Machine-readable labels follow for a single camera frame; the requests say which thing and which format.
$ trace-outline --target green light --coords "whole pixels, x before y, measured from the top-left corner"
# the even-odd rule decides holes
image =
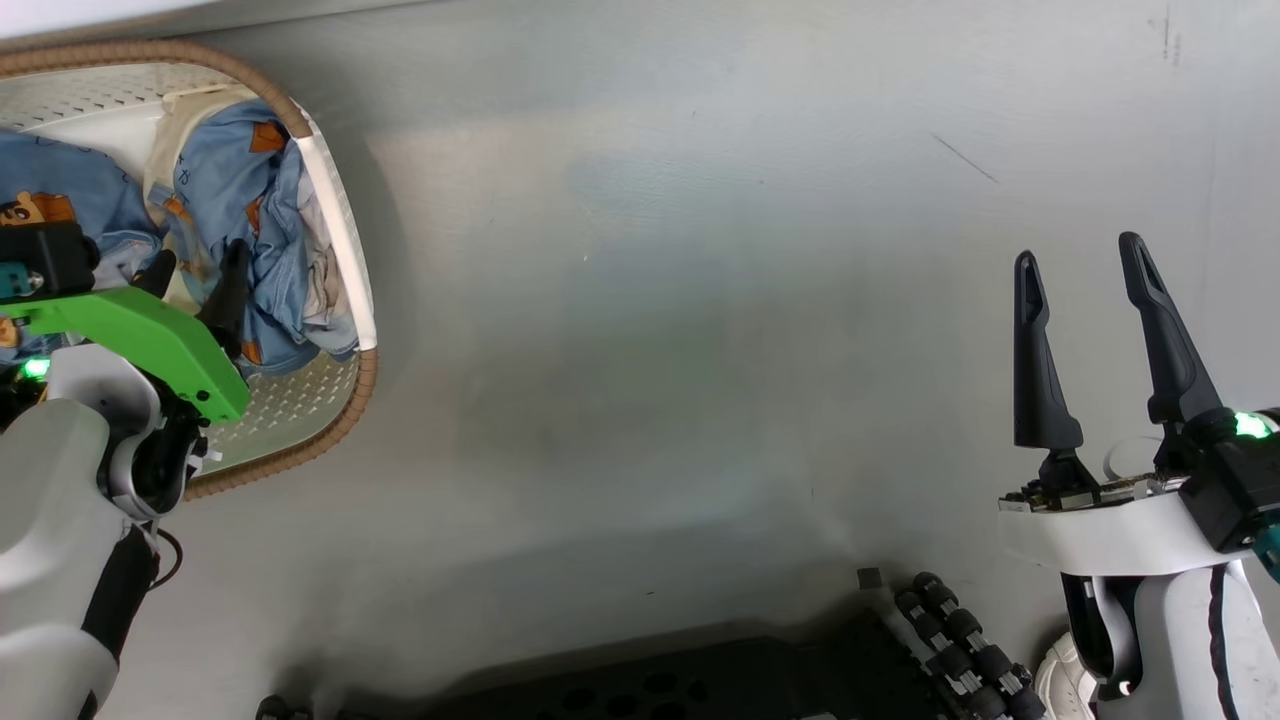
[[[28,378],[42,379],[49,372],[49,357],[32,357],[22,366],[22,374]]]
[[[1253,413],[1236,413],[1235,434],[1265,438],[1271,434],[1271,428],[1267,425],[1266,420]]]

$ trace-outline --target white cloth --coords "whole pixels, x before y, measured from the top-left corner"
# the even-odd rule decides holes
[[[173,169],[178,165],[178,155],[200,123],[220,110],[255,97],[256,92],[241,85],[212,85],[165,95],[160,100],[164,117],[156,123],[156,141],[142,168],[142,197],[150,197],[151,186],[156,183],[173,188]]]
[[[338,272],[329,225],[320,211],[311,176],[298,178],[298,214],[307,225],[307,301],[302,306],[303,334],[321,348],[343,355],[356,347],[356,319]]]

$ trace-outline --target black cable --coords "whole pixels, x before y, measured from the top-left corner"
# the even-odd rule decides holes
[[[168,583],[170,578],[178,574],[178,568],[182,568],[182,543],[178,542],[178,538],[173,537],[173,534],[169,533],[169,530],[163,530],[160,528],[156,528],[156,534],[166,539],[169,544],[173,546],[173,552],[174,552],[173,568],[169,568],[169,571],[165,573],[163,578],[151,583],[151,588],[148,588],[147,592],[151,592],[159,588],[160,585]]]
[[[1208,580],[1208,657],[1217,676],[1217,702],[1226,720],[1240,720],[1231,697],[1231,679],[1226,671],[1226,638],[1222,633],[1222,580],[1226,565],[1215,565]]]

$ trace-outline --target basket handle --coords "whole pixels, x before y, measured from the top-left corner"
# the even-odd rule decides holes
[[[0,55],[0,78],[145,63],[175,63],[218,70],[265,100],[292,137],[312,135],[311,123],[302,110],[262,73],[238,58],[186,40],[113,40]]]

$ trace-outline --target laundry basket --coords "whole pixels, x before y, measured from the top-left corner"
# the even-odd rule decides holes
[[[282,377],[250,378],[241,421],[209,430],[221,460],[187,484],[187,500],[251,483],[311,460],[360,420],[378,377],[378,333],[360,236],[329,149],[311,118],[241,60],[183,41],[74,45],[0,55],[0,128],[101,150],[136,178],[175,91],[243,85],[297,141],[332,236],[351,302],[358,351],[339,363],[321,352]]]

